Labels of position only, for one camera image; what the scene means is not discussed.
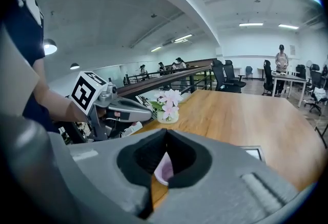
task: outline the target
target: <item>white wall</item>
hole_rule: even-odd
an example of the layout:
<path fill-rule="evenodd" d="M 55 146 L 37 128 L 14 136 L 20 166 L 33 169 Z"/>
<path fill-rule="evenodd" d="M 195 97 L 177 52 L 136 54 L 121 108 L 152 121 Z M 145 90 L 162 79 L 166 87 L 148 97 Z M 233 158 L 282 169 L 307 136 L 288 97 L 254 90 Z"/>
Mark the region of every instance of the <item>white wall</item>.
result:
<path fill-rule="evenodd" d="M 289 69 L 295 70 L 301 54 L 298 36 L 289 30 L 249 28 L 221 32 L 220 42 L 224 59 L 231 60 L 235 68 L 241 68 L 240 74 L 245 74 L 246 66 L 251 66 L 254 78 L 259 78 L 262 71 L 257 68 L 263 67 L 264 60 L 269 60 L 272 69 L 275 69 L 275 56 L 280 44 L 284 45 L 290 59 Z M 296 55 L 290 54 L 290 45 L 295 46 Z"/>
<path fill-rule="evenodd" d="M 163 47 L 156 52 L 158 62 L 170 65 L 181 57 L 185 62 L 200 59 L 216 58 L 217 44 L 208 38 L 194 41 L 192 44 L 178 43 L 169 47 Z"/>
<path fill-rule="evenodd" d="M 121 74 L 121 70 L 119 66 L 109 66 L 109 67 L 103 67 L 96 70 L 93 70 L 93 72 L 97 75 L 99 75 L 103 80 L 108 82 L 108 78 L 112 80 L 112 83 L 116 85 L 118 88 L 123 87 L 123 75 Z"/>
<path fill-rule="evenodd" d="M 310 60 L 313 64 L 319 65 L 322 71 L 328 54 L 328 30 L 306 30 L 300 33 L 299 39 L 302 48 L 299 63 L 305 65 Z"/>
<path fill-rule="evenodd" d="M 107 50 L 100 54 L 93 54 L 92 50 L 90 50 L 85 53 L 72 54 L 66 58 L 51 60 L 46 57 L 45 69 L 48 85 L 54 92 L 66 96 L 71 94 L 76 77 L 80 71 L 93 71 L 106 81 L 108 81 L 108 77 L 111 77 L 118 82 L 123 81 L 126 72 L 128 72 L 129 76 L 139 74 L 139 67 L 142 64 L 146 65 L 148 72 L 157 71 L 158 61 L 156 55 L 138 55 L 136 52 L 132 53 L 131 49 L 128 50 L 120 50 L 116 53 L 115 51 Z M 70 70 L 70 65 L 73 62 L 80 65 L 78 71 Z M 113 68 L 108 64 L 122 66 Z"/>

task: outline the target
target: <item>black office chair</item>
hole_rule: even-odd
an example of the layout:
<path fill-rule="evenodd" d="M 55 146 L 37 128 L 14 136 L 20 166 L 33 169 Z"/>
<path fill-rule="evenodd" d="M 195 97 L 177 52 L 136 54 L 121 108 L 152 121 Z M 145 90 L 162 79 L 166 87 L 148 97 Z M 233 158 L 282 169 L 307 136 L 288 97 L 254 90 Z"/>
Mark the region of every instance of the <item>black office chair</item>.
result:
<path fill-rule="evenodd" d="M 215 75 L 217 85 L 215 91 L 221 92 L 230 92 L 230 93 L 241 93 L 241 89 L 239 86 L 235 86 L 233 83 L 225 83 L 224 82 L 224 74 L 223 74 L 223 64 L 219 60 L 212 61 L 212 70 Z"/>
<path fill-rule="evenodd" d="M 264 60 L 264 73 L 265 73 L 265 80 L 264 80 L 264 91 L 262 95 L 272 95 L 273 91 L 273 80 L 272 80 L 272 73 L 271 73 L 271 63 L 269 60 Z"/>
<path fill-rule="evenodd" d="M 296 67 L 296 72 L 298 72 L 296 74 L 297 77 L 303 78 L 306 80 L 306 69 L 305 69 L 305 65 L 297 65 Z M 305 93 L 309 93 L 309 91 L 311 90 L 312 84 L 310 83 L 310 79 L 309 82 L 306 83 L 306 88 L 305 88 Z"/>
<path fill-rule="evenodd" d="M 320 67 L 316 64 L 312 64 L 311 66 L 311 80 L 312 80 L 312 88 L 311 90 L 314 90 L 315 88 L 321 88 L 321 73 L 318 72 L 320 70 Z M 315 108 L 319 111 L 319 116 L 321 116 L 321 107 L 318 106 L 318 104 L 321 102 L 326 102 L 327 98 L 322 98 L 318 101 L 316 95 L 314 94 L 314 92 L 311 93 L 311 97 L 314 100 L 314 103 L 305 103 L 305 107 L 307 105 L 312 106 L 310 109 L 310 113 L 312 112 L 312 110 Z"/>
<path fill-rule="evenodd" d="M 227 83 L 233 83 L 235 86 L 239 86 L 240 88 L 243 88 L 246 83 L 241 81 L 241 78 L 244 75 L 238 75 L 238 78 L 235 78 L 235 72 L 234 72 L 234 66 L 232 65 L 232 61 L 231 60 L 225 60 L 225 65 L 224 67 L 224 71 L 225 71 L 225 75 L 227 76 Z"/>

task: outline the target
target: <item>white desk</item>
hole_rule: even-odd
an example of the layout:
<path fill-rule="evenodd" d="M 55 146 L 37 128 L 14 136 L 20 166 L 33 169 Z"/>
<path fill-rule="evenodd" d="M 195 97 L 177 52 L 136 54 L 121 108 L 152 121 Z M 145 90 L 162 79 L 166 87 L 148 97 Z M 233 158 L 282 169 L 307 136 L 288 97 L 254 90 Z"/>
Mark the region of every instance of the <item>white desk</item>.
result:
<path fill-rule="evenodd" d="M 296 75 L 296 74 L 299 74 L 299 72 L 297 71 L 287 71 L 287 74 L 291 73 L 292 75 Z"/>
<path fill-rule="evenodd" d="M 238 70 L 238 75 L 240 75 L 241 67 L 234 67 L 234 71 L 235 71 L 235 70 Z"/>
<path fill-rule="evenodd" d="M 291 94 L 291 88 L 293 86 L 293 82 L 303 83 L 303 89 L 302 89 L 301 97 L 300 97 L 298 105 L 297 105 L 298 107 L 301 106 L 301 103 L 302 103 L 302 100 L 303 100 L 303 97 L 304 97 L 305 86 L 306 86 L 306 80 L 305 79 L 302 79 L 302 78 L 294 76 L 294 75 L 289 75 L 289 74 L 279 75 L 279 74 L 275 74 L 275 73 L 272 73 L 272 79 L 274 80 L 272 97 L 275 96 L 276 87 L 277 87 L 277 80 L 283 80 L 283 81 L 290 81 L 291 82 L 287 98 L 289 98 L 289 96 Z"/>
<path fill-rule="evenodd" d="M 264 81 L 264 68 L 263 67 L 258 67 L 257 70 L 262 70 L 262 78 L 260 79 L 261 81 Z"/>

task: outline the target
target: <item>wooden handrail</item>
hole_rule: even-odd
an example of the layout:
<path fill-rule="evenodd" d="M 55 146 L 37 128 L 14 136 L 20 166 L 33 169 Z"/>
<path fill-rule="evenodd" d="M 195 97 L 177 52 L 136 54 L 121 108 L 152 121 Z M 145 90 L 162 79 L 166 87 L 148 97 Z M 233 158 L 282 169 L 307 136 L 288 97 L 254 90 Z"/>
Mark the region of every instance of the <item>wooden handrail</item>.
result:
<path fill-rule="evenodd" d="M 153 73 L 147 73 L 147 74 L 136 74 L 136 75 L 131 75 L 128 78 L 133 78 L 137 76 L 146 76 L 150 74 L 165 74 L 165 73 L 170 73 L 170 72 L 181 72 L 181 71 L 186 71 L 186 70 L 193 70 L 199 67 L 188 67 L 188 68 L 181 68 L 181 69 L 174 69 L 174 70 L 166 70 L 166 71 L 158 71 L 158 72 L 153 72 Z"/>
<path fill-rule="evenodd" d="M 168 85 L 171 82 L 177 81 L 181 78 L 194 75 L 196 73 L 210 70 L 211 66 L 197 67 L 197 68 L 188 68 L 185 71 L 177 72 L 174 74 L 163 75 L 154 79 L 145 80 L 136 84 L 129 85 L 127 87 L 121 87 L 117 89 L 118 96 L 136 96 L 153 89 L 156 89 L 160 86 Z"/>

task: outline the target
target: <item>person's arm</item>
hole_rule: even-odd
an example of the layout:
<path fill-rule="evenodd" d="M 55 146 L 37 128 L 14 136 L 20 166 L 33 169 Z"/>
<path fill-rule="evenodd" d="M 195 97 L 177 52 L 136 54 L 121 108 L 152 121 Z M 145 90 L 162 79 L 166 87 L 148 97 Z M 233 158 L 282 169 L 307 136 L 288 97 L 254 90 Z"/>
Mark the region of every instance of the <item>person's arm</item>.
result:
<path fill-rule="evenodd" d="M 286 54 L 286 67 L 289 65 L 288 55 Z"/>
<path fill-rule="evenodd" d="M 276 66 L 280 66 L 280 63 L 278 62 L 278 54 L 276 54 Z"/>
<path fill-rule="evenodd" d="M 50 117 L 57 121 L 86 122 L 87 118 L 80 108 L 70 99 L 51 91 L 46 83 L 44 60 L 38 59 L 33 64 L 40 79 L 34 88 L 36 101 L 49 110 Z"/>

